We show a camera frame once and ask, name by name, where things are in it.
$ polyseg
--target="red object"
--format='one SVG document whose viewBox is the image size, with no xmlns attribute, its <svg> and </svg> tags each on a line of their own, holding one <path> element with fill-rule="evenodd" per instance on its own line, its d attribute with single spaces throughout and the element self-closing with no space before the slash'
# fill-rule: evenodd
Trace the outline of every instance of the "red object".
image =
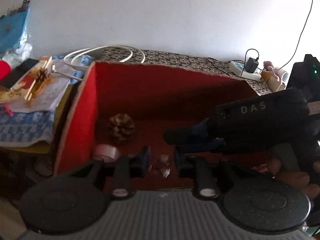
<svg viewBox="0 0 320 240">
<path fill-rule="evenodd" d="M 256 96 L 245 80 L 185 68 L 96 62 L 84 81 L 68 114 L 55 163 L 55 174 L 75 168 L 92 158 L 96 144 L 117 147 L 122 155 L 137 154 L 151 147 L 151 162 L 161 154 L 173 159 L 173 146 L 163 141 L 169 128 L 190 126 L 212 115 L 216 105 Z M 134 138 L 113 144 L 106 133 L 108 119 L 129 114 L 136 126 Z M 222 155 L 202 153 L 208 161 L 228 158 L 248 167 L 265 163 L 264 153 Z M 156 189 L 191 186 L 180 179 L 174 164 L 167 179 L 148 173 L 133 179 L 132 188 Z"/>
<path fill-rule="evenodd" d="M 10 65 L 4 60 L 0 60 L 0 80 L 8 75 L 11 71 Z"/>
<path fill-rule="evenodd" d="M 35 78 L 30 77 L 29 75 L 26 75 L 22 80 L 25 83 L 24 86 L 22 87 L 22 89 L 30 88 L 31 85 L 33 84 L 34 80 L 35 80 Z"/>
<path fill-rule="evenodd" d="M 261 164 L 259 167 L 253 167 L 253 169 L 257 172 L 267 173 L 269 172 L 268 166 L 266 164 Z"/>
<path fill-rule="evenodd" d="M 8 106 L 8 104 L 3 104 L 5 110 L 7 111 L 8 115 L 13 116 L 13 112 L 11 111 L 10 107 Z"/>
</svg>

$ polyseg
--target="pink tag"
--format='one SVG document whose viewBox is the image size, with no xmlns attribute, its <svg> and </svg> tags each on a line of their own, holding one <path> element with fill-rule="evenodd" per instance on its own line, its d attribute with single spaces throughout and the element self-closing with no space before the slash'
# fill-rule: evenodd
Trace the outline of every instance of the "pink tag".
<svg viewBox="0 0 320 240">
<path fill-rule="evenodd" d="M 8 104 L 4 104 L 4 108 L 7 111 L 8 115 L 13 116 L 13 112 L 11 111 L 10 107 Z"/>
</svg>

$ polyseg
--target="power adapter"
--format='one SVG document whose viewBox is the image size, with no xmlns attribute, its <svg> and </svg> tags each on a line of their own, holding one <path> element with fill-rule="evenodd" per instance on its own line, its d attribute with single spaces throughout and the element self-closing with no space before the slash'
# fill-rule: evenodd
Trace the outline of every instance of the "power adapter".
<svg viewBox="0 0 320 240">
<path fill-rule="evenodd" d="M 246 62 L 244 66 L 244 70 L 247 71 L 248 73 L 254 73 L 254 71 L 257 69 L 259 65 L 258 58 L 253 59 L 249 57 L 248 61 Z"/>
</svg>

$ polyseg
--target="white cable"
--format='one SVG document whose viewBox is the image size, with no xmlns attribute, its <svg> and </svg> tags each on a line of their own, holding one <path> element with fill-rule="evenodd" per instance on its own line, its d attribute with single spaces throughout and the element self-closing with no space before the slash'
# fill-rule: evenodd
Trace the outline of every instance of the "white cable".
<svg viewBox="0 0 320 240">
<path fill-rule="evenodd" d="M 89 68 L 88 66 L 86 66 L 86 67 L 80 67 L 80 66 L 77 66 L 77 65 L 73 65 L 74 60 L 75 60 L 76 58 L 84 55 L 84 54 L 89 53 L 89 52 L 92 52 L 92 51 L 95 51 L 95 50 L 98 50 L 98 49 L 110 48 L 110 47 L 119 48 L 119 49 L 125 49 L 125 50 L 127 50 L 128 52 L 130 52 L 130 55 L 129 55 L 128 57 L 120 60 L 119 62 L 126 62 L 126 61 L 128 61 L 128 60 L 132 57 L 132 55 L 133 55 L 132 50 L 129 49 L 129 48 L 127 48 L 127 47 L 124 47 L 124 46 L 106 45 L 106 46 L 101 46 L 101 47 L 96 47 L 96 48 L 88 48 L 86 51 L 84 51 L 84 52 L 76 55 L 76 56 L 71 60 L 71 62 L 70 62 L 71 67 L 74 68 L 74 66 L 75 66 L 75 67 L 79 68 L 78 70 L 88 69 L 88 68 Z"/>
<path fill-rule="evenodd" d="M 92 52 L 92 51 L 95 51 L 95 50 L 98 50 L 98 49 L 104 49 L 104 48 L 110 48 L 110 47 L 113 47 L 113 48 L 120 48 L 120 49 L 125 49 L 127 51 L 130 52 L 130 55 L 122 60 L 120 60 L 119 62 L 126 62 L 128 61 L 132 55 L 133 55 L 133 52 L 131 49 L 136 49 L 138 50 L 141 54 L 142 54 L 142 60 L 140 63 L 144 63 L 144 61 L 146 60 L 146 56 L 145 54 L 143 53 L 143 51 L 141 49 L 138 49 L 138 48 L 135 48 L 135 47 L 132 47 L 132 46 L 127 46 L 127 45 L 106 45 L 106 46 L 101 46 L 101 47 L 96 47 L 96 48 L 86 48 L 86 49 L 80 49 L 80 50 L 77 50 L 77 51 L 74 51 L 74 52 L 71 52 L 69 53 L 68 55 L 66 55 L 64 58 L 63 58 L 63 62 L 72 67 L 73 69 L 75 70 L 82 70 L 82 71 L 85 71 L 87 70 L 89 67 L 88 66 L 78 66 L 78 65 L 73 65 L 73 62 L 76 58 L 86 54 L 86 53 L 89 53 L 89 52 Z M 79 53 L 78 55 L 76 55 L 69 63 L 66 62 L 66 59 L 69 58 L 70 56 L 74 55 L 74 54 L 77 54 Z"/>
</svg>

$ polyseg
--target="white wall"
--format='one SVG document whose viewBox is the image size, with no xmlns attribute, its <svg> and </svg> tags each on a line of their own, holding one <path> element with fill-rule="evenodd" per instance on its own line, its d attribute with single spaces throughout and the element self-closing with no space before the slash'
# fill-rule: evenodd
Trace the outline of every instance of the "white wall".
<svg viewBox="0 0 320 240">
<path fill-rule="evenodd" d="M 23 0 L 0 0 L 0 12 Z M 283 65 L 292 56 L 311 0 L 31 0 L 34 56 L 102 44 L 128 44 L 219 60 Z M 292 62 L 320 58 L 320 0 Z"/>
</svg>

